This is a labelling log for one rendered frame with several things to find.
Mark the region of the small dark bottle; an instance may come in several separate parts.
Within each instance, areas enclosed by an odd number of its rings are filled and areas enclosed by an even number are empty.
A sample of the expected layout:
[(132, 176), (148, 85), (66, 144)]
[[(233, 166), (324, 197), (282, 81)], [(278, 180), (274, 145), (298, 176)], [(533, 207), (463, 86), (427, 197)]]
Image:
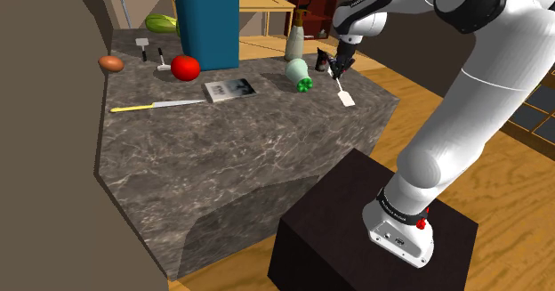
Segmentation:
[(327, 52), (321, 50), (320, 48), (317, 49), (318, 57), (317, 62), (315, 65), (315, 70), (319, 72), (327, 71), (327, 63), (329, 61), (329, 55)]

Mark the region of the white spatula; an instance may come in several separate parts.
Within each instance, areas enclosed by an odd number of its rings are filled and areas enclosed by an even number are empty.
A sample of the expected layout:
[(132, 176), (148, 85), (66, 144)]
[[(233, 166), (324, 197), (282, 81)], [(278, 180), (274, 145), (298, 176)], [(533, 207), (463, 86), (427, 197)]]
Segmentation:
[(355, 106), (356, 103), (353, 101), (352, 97), (350, 96), (350, 94), (346, 91), (343, 90), (342, 85), (340, 83), (340, 80), (338, 78), (335, 79), (340, 92), (337, 93), (337, 95), (339, 96), (340, 100), (342, 101), (342, 104), (344, 107), (351, 107), (351, 106)]

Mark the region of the red shelf cabinet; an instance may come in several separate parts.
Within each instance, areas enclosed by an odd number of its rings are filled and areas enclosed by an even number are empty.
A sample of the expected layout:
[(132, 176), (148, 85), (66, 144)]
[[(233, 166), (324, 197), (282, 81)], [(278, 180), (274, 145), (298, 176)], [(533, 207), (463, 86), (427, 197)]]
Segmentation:
[(332, 18), (338, 0), (287, 0), (296, 9), (307, 10), (302, 15), (306, 40), (326, 39), (332, 27)]

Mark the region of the pale green bottle green cap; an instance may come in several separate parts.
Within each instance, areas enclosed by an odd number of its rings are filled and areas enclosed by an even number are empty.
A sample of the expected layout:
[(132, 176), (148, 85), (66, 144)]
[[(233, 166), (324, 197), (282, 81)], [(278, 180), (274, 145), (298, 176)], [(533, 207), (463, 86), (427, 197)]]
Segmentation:
[(308, 65), (301, 58), (289, 61), (286, 64), (285, 74), (300, 93), (306, 93), (313, 86), (308, 72)]

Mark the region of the beige spray bottle black nozzle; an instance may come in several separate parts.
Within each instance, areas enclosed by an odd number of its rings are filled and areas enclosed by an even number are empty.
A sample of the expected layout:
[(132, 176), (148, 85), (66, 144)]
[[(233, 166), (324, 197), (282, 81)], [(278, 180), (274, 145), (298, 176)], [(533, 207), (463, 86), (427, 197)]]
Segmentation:
[(286, 40), (286, 49), (284, 55), (284, 59), (286, 61), (299, 59), (303, 55), (305, 36), (302, 16), (305, 12), (310, 13), (310, 11), (306, 9), (296, 9), (294, 11), (295, 17), (292, 20), (292, 27)]

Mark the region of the light wooden table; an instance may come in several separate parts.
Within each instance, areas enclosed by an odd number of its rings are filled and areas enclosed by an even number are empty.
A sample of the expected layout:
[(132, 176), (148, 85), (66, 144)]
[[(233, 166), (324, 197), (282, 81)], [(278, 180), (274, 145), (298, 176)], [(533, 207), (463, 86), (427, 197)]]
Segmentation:
[(238, 40), (242, 12), (292, 12), (286, 0), (173, 0), (182, 36)]

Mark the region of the grey book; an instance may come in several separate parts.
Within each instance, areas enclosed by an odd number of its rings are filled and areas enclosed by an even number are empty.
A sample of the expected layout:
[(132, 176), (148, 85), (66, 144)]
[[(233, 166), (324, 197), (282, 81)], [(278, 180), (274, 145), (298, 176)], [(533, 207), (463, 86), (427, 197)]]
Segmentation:
[(257, 94), (244, 78), (204, 83), (203, 87), (210, 102), (229, 101)]

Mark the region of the tall blue box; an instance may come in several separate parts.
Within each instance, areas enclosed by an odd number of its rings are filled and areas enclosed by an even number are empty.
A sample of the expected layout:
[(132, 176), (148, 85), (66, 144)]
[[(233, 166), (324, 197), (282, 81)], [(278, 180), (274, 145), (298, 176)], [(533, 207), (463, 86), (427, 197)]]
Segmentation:
[(181, 48), (203, 71), (239, 63), (239, 0), (175, 0)]

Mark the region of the red tomato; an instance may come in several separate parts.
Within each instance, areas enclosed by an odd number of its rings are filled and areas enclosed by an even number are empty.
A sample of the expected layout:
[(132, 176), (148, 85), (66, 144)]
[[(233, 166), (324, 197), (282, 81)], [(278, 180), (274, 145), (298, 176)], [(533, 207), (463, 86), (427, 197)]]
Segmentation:
[(173, 76), (181, 81), (192, 81), (200, 74), (199, 62), (187, 55), (176, 56), (171, 62)]

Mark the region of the dark robot stand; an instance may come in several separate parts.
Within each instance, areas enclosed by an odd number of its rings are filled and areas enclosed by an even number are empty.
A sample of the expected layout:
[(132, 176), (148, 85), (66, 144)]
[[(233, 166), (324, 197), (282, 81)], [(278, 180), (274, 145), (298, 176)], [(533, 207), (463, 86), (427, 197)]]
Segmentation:
[(464, 291), (479, 226), (440, 200), (421, 269), (371, 241), (363, 207), (392, 175), (353, 149), (281, 217), (268, 272), (279, 291)]

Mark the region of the green squash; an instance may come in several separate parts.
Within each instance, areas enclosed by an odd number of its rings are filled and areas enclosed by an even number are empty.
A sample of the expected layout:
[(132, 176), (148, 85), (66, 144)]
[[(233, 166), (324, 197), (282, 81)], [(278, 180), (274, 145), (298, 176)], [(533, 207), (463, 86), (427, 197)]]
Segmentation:
[(175, 33), (180, 34), (178, 21), (170, 16), (151, 13), (145, 19), (146, 28), (155, 33)]

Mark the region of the wooden framed glass door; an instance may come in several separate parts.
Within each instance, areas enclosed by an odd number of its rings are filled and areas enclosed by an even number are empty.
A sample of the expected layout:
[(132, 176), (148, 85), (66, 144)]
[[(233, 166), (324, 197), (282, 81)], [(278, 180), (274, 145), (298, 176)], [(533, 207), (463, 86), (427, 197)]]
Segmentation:
[(501, 131), (555, 161), (555, 64)]

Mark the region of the brown egg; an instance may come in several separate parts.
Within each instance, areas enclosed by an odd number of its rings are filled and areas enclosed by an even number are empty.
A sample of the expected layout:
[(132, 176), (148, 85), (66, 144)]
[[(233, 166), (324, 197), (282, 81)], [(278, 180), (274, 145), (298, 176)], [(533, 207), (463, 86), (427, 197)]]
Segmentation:
[(125, 67), (125, 64), (121, 59), (112, 55), (100, 57), (98, 63), (103, 69), (109, 72), (119, 72)]

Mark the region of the black handled white scraper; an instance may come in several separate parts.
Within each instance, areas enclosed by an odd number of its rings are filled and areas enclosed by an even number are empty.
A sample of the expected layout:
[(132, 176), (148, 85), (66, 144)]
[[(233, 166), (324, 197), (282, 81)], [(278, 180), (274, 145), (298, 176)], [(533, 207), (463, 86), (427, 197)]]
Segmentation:
[(157, 66), (157, 71), (167, 71), (171, 69), (171, 65), (170, 64), (166, 64), (165, 63), (165, 58), (164, 58), (164, 54), (163, 54), (163, 50), (158, 47), (157, 48), (158, 54), (159, 54), (159, 58), (160, 58), (160, 62), (161, 64)]

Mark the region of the yellow handled knife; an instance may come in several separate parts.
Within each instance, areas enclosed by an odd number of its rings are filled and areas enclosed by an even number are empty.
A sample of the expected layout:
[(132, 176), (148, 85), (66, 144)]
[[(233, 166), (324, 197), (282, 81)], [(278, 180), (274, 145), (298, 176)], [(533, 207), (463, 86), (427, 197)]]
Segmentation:
[(142, 109), (157, 109), (157, 108), (197, 104), (197, 103), (203, 103), (203, 102), (206, 102), (206, 100), (159, 101), (159, 102), (153, 102), (149, 105), (123, 107), (123, 108), (112, 108), (112, 109), (109, 110), (109, 112), (117, 113), (117, 112), (135, 111), (135, 110), (142, 110)]

